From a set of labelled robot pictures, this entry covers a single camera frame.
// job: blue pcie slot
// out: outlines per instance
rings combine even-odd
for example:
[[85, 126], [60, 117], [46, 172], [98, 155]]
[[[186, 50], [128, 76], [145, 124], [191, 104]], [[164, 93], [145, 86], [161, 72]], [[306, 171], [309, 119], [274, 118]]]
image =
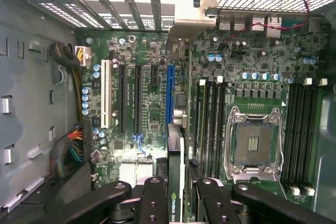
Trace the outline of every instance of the blue pcie slot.
[[173, 65], [169, 65], [167, 66], [166, 124], [173, 122], [174, 84], [175, 84], [175, 67]]

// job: cpu socket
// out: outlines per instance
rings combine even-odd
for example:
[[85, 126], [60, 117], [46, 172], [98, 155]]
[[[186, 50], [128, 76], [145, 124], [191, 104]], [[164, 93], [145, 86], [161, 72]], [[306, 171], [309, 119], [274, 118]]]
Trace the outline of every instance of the cpu socket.
[[225, 129], [224, 167], [228, 179], [278, 181], [283, 164], [280, 110], [242, 113], [231, 108]]

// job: screw hole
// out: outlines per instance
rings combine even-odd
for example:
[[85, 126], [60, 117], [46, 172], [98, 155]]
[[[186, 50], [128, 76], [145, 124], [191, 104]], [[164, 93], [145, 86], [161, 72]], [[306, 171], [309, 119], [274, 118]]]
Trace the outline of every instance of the screw hole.
[[229, 221], [229, 218], [225, 215], [222, 216], [222, 220], [223, 222], [228, 222]]

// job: motherboard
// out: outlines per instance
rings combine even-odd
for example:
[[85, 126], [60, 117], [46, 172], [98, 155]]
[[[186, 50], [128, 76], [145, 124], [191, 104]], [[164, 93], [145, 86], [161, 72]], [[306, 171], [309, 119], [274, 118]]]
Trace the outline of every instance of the motherboard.
[[134, 187], [155, 174], [177, 125], [204, 177], [228, 188], [248, 181], [309, 207], [328, 34], [324, 24], [277, 38], [213, 29], [177, 57], [167, 34], [84, 31], [82, 113], [92, 122], [97, 186]]

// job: white pci slot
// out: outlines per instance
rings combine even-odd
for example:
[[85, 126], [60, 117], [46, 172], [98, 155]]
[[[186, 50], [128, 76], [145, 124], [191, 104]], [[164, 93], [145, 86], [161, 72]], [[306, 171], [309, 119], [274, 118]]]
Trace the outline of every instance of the white pci slot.
[[112, 124], [112, 61], [101, 60], [101, 127]]

